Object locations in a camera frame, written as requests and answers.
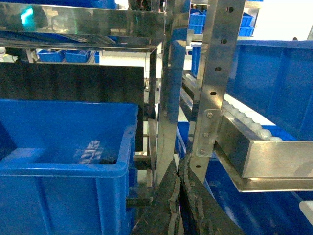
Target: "hole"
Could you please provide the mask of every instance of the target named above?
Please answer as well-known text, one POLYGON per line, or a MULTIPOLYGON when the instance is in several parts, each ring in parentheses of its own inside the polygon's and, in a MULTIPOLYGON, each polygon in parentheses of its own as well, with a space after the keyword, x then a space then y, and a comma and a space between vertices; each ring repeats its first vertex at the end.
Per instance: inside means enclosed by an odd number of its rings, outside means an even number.
POLYGON ((231 7, 231 6, 229 6, 229 7, 226 8, 226 12, 227 12, 227 13, 232 13, 233 11, 234 11, 234 8, 231 7))

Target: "white roller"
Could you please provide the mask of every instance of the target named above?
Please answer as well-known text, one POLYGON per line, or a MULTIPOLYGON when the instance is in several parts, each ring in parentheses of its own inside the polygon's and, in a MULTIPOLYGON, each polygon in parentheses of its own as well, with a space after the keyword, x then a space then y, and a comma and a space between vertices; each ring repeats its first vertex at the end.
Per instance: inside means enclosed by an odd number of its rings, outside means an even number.
POLYGON ((246 118, 243 118, 242 120, 240 120, 244 125, 246 125, 246 126, 248 126, 249 124, 251 124, 251 123, 253 123, 253 120, 252 120, 252 118, 248 118, 248 117, 246 117, 246 118))
POLYGON ((226 105, 225 108, 226 108, 228 111, 230 111, 230 110, 232 110, 232 109, 234 108, 234 106, 231 105, 231 104, 228 104, 228 105, 226 105))
POLYGON ((231 109, 229 110, 229 112, 233 115, 233 116, 236 116, 236 114, 240 113, 239 109, 231 109))
POLYGON ((270 141, 282 141, 282 139, 281 139, 281 138, 276 137, 276 136, 272 136, 272 137, 270 137, 270 138, 269 138, 269 140, 270 140, 270 141))
POLYGON ((261 129, 256 132, 257 136, 265 141, 269 141, 270 137, 272 137, 272 133, 270 130, 261 129))
POLYGON ((254 123, 250 123, 250 124, 248 125, 248 128, 249 128, 251 131, 257 133, 259 130, 262 129, 262 126, 261 126, 259 123, 255 123, 255 122, 254 122, 254 123))
POLYGON ((229 105, 229 102, 226 100, 223 101, 223 107, 225 107, 225 105, 229 105))
POLYGON ((235 117, 236 117, 238 120, 242 121, 244 118, 246 118, 246 115, 245 115, 245 113, 239 112, 239 113, 237 113, 237 114, 235 115, 235 117))

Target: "white wall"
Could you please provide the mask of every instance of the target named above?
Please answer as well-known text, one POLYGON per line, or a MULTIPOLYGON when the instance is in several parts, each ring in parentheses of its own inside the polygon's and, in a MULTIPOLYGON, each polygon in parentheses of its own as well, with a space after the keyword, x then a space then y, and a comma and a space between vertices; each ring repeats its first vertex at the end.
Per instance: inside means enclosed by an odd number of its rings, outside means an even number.
POLYGON ((264 0, 253 33, 257 40, 306 40, 313 25, 313 0, 264 0))

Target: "screw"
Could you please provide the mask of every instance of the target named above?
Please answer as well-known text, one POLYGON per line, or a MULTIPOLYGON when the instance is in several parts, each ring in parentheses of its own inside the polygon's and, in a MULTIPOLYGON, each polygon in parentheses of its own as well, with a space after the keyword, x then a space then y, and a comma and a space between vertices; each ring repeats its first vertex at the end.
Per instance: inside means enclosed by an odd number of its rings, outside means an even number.
POLYGON ((208 113, 206 116, 207 116, 208 118, 212 118, 212 117, 213 117, 213 113, 208 113))

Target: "black panel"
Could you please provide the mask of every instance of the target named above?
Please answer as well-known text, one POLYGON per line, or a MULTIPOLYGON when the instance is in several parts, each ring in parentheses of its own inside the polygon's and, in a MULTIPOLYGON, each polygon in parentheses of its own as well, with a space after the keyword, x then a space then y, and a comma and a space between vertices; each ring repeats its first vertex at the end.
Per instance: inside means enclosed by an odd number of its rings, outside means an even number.
POLYGON ((142 151, 143 67, 0 63, 0 71, 0 98, 138 104, 142 151))

